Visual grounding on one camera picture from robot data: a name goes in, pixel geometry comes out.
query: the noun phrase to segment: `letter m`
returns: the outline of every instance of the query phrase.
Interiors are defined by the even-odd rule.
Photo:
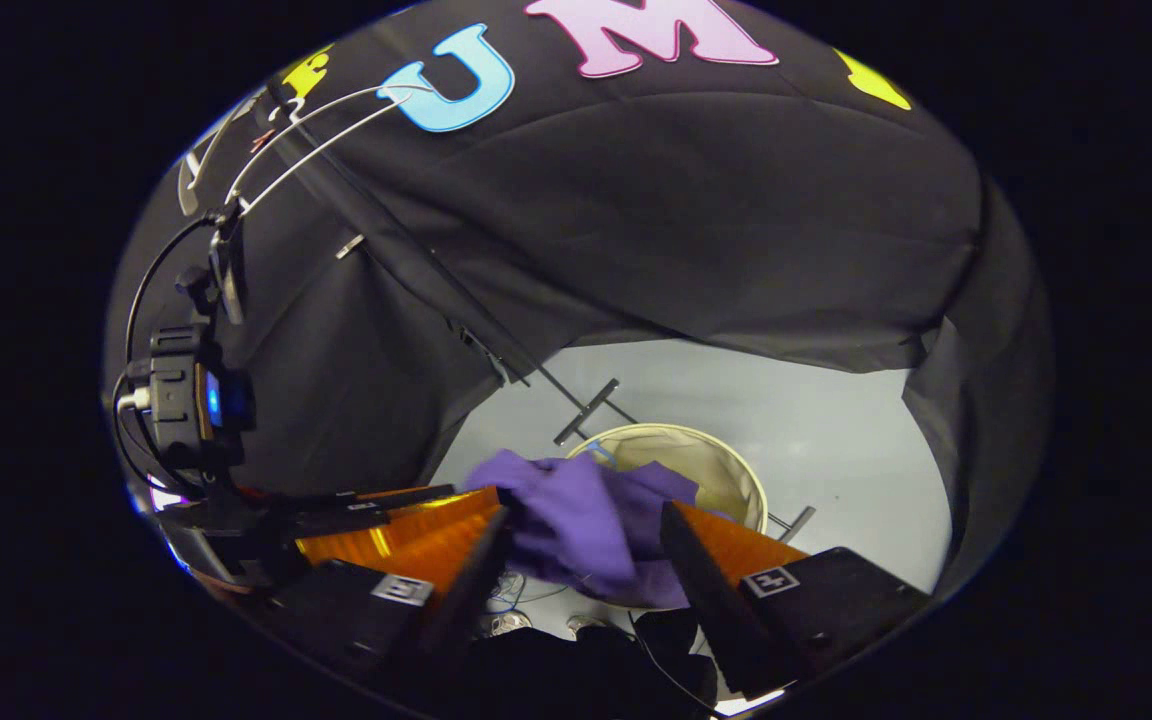
[[[550,15],[576,41],[585,63],[582,76],[599,78],[629,73],[643,56],[626,53],[613,33],[667,63],[679,59],[679,29],[687,26],[696,44],[691,53],[711,63],[776,65],[776,55],[756,44],[713,0],[643,0],[643,8],[616,0],[539,0],[529,15]]]

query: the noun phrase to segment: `yellow letter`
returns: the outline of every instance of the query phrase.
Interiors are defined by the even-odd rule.
[[[901,93],[896,92],[892,83],[887,82],[881,74],[870,70],[865,65],[858,63],[854,58],[842,53],[842,50],[835,50],[835,53],[847,63],[847,69],[851,70],[851,76],[848,79],[850,79],[851,85],[856,86],[856,90],[864,92],[864,94],[872,94],[879,100],[886,100],[892,105],[896,105],[897,108],[910,109],[909,100],[901,97]]]
[[[296,91],[296,96],[301,100],[305,100],[305,96],[310,94],[311,90],[314,90],[314,85],[323,79],[325,74],[328,74],[324,68],[328,63],[329,56],[326,53],[328,53],[328,50],[332,50],[332,45],[308,56],[302,63],[297,63],[296,67],[291,68],[291,71],[283,76],[283,85],[291,85],[291,90]]]

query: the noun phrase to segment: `black fabric tent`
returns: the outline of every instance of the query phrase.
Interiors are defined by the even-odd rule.
[[[718,3],[778,65],[705,61],[684,28],[676,61],[641,53],[639,68],[598,79],[528,5],[439,0],[380,20],[326,51],[298,109],[414,60],[440,94],[471,94],[473,74],[431,50],[483,23],[515,78],[473,124],[426,132],[394,111],[333,141],[389,101],[366,94],[253,165],[244,190],[259,191],[333,141],[248,219],[247,324],[219,340],[252,374],[260,424],[234,478],[291,495],[426,482],[499,387],[462,328],[513,377],[531,372],[529,355],[649,338],[847,372],[916,367],[905,403],[952,501],[935,589],[952,596],[1014,520],[1047,434],[1046,296],[1005,197],[916,101],[859,92],[836,51],[744,5]],[[111,296],[103,392],[143,270],[223,202],[253,141],[288,126],[301,90],[283,76],[200,143],[215,147],[199,209],[180,204],[185,160],[147,202]],[[172,279],[206,242],[198,233],[156,275],[138,344],[188,317]]]

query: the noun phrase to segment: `black cable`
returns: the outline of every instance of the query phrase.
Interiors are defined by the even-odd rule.
[[[141,479],[142,483],[147,484],[149,487],[156,488],[156,491],[159,492],[168,493],[168,495],[187,497],[189,498],[189,500],[195,500],[195,498],[198,497],[198,491],[197,488],[194,488],[191,483],[182,482],[175,473],[172,472],[169,468],[164,467],[164,470],[168,470],[168,475],[172,475],[172,479],[179,483],[179,486],[183,487],[183,491],[180,491],[180,488],[157,486],[157,484],[150,482],[150,475],[147,475],[145,470],[142,470],[141,465],[136,464],[136,461],[132,460],[132,454],[127,450],[127,444],[123,441],[123,433],[127,432],[127,429],[126,425],[123,424],[122,414],[118,409],[118,393],[119,389],[122,389],[124,381],[127,381],[127,374],[120,373],[118,376],[116,381],[114,381],[113,396],[109,397],[109,418],[113,420],[114,424],[114,442],[115,445],[118,445],[120,454],[123,455],[123,461],[127,462],[129,468],[132,469],[132,473],[136,473],[137,479]],[[150,452],[150,455],[154,456],[157,460],[157,455],[153,452]]]
[[[694,696],[694,694],[691,694],[691,691],[689,691],[689,689],[682,687],[682,684],[679,683],[677,680],[673,679],[673,675],[670,675],[669,673],[667,673],[667,670],[662,666],[660,666],[660,664],[657,661],[655,657],[652,655],[652,649],[649,647],[649,644],[645,642],[645,639],[643,639],[643,635],[638,635],[637,634],[637,632],[639,632],[639,627],[634,623],[634,614],[630,611],[626,611],[626,615],[627,615],[628,619],[630,619],[630,627],[634,628],[634,634],[635,634],[635,637],[637,637],[637,641],[639,642],[639,646],[643,649],[644,652],[647,653],[647,659],[650,661],[652,661],[652,665],[657,666],[657,669],[660,670],[660,674],[665,675],[666,679],[669,680],[669,682],[673,683],[673,687],[676,687],[679,689],[679,691],[682,692],[682,694],[684,694],[687,697],[689,697],[691,702],[695,702],[696,705],[698,705],[702,708],[704,708],[704,711],[707,712],[707,717],[721,717],[721,719],[723,719],[723,720],[726,720],[727,717],[732,717],[732,715],[725,714],[723,712],[719,712],[714,707],[711,707],[708,705],[708,703],[706,703],[704,700],[700,700],[699,697]]]
[[[175,233],[174,236],[172,236],[172,240],[169,240],[168,243],[166,243],[166,245],[164,245],[162,249],[159,250],[159,253],[156,256],[154,260],[150,263],[150,266],[147,266],[147,268],[145,270],[145,274],[141,275],[141,283],[136,287],[136,295],[132,295],[131,309],[128,309],[127,313],[127,332],[124,333],[123,338],[124,364],[132,363],[132,336],[134,333],[136,333],[136,314],[141,312],[141,301],[143,300],[143,297],[145,297],[145,290],[150,286],[151,279],[154,278],[154,273],[160,268],[162,262],[166,260],[166,258],[168,258],[168,255],[172,252],[172,250],[174,250],[175,247],[180,245],[180,242],[191,236],[191,234],[194,232],[197,232],[198,228],[207,227],[207,225],[211,225],[211,227],[215,227],[217,223],[220,223],[221,219],[223,219],[223,215],[221,215],[219,211],[212,210],[207,211],[207,213],[204,213],[202,218],[191,220],[191,222],[189,222],[185,227],[180,228],[179,232]],[[137,441],[136,435],[132,435],[132,433],[129,432],[129,429],[123,422],[123,415],[118,409],[118,394],[120,389],[122,389],[124,381],[127,381],[126,371],[118,376],[118,381],[114,381],[114,389],[109,394],[111,412],[113,414],[113,420],[114,420],[114,439],[118,442],[119,450],[122,452],[123,454],[123,460],[127,461],[127,464],[131,467],[134,471],[136,471],[137,477],[141,478],[142,482],[145,482],[147,486],[150,486],[151,488],[156,488],[156,491],[170,493],[170,495],[188,497],[191,498],[191,500],[194,500],[194,498],[200,497],[200,488],[197,488],[195,484],[180,477],[177,471],[166,465],[165,462],[162,461],[162,456],[159,454],[159,452],[157,452],[154,447],[152,447],[154,446],[154,441],[151,441],[150,430],[147,430],[145,420],[141,418],[141,414],[136,415],[136,420],[137,423],[141,424],[141,433],[143,437],[145,437],[147,441],[147,447],[141,445],[141,442]],[[132,456],[127,450],[127,445],[123,441],[123,433],[126,433],[127,437],[132,439],[132,445],[136,445],[137,450],[141,450],[143,452],[143,454],[146,454],[150,457],[152,457],[154,462],[157,462],[157,464],[159,464],[164,469],[164,471],[168,475],[168,477],[170,477],[173,482],[177,484],[179,488],[159,487],[156,486],[153,483],[151,483],[147,479],[147,475],[145,473],[145,471],[142,471],[141,467],[138,467],[136,462],[132,461]]]
[[[180,245],[180,241],[189,237],[189,234],[192,234],[200,227],[205,227],[205,225],[212,225],[212,227],[215,227],[215,225],[220,222],[220,219],[221,217],[215,213],[215,211],[210,211],[209,213],[202,215],[202,218],[198,218],[185,227],[180,228],[180,232],[174,234],[172,240],[162,247],[162,250],[159,250],[154,260],[150,263],[150,266],[145,270],[145,274],[141,275],[141,286],[137,286],[136,295],[132,295],[131,310],[128,310],[127,313],[127,338],[124,338],[123,342],[124,363],[131,363],[132,361],[132,333],[136,331],[136,314],[141,311],[141,300],[142,297],[145,297],[145,288],[150,286],[150,279],[154,276],[154,273],[159,270],[159,265],[162,264],[166,256],[168,256],[168,253],[170,253],[176,245]]]

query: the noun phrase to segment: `blue led light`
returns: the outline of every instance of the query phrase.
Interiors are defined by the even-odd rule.
[[[212,427],[220,427],[220,381],[211,373],[207,373],[207,419]]]

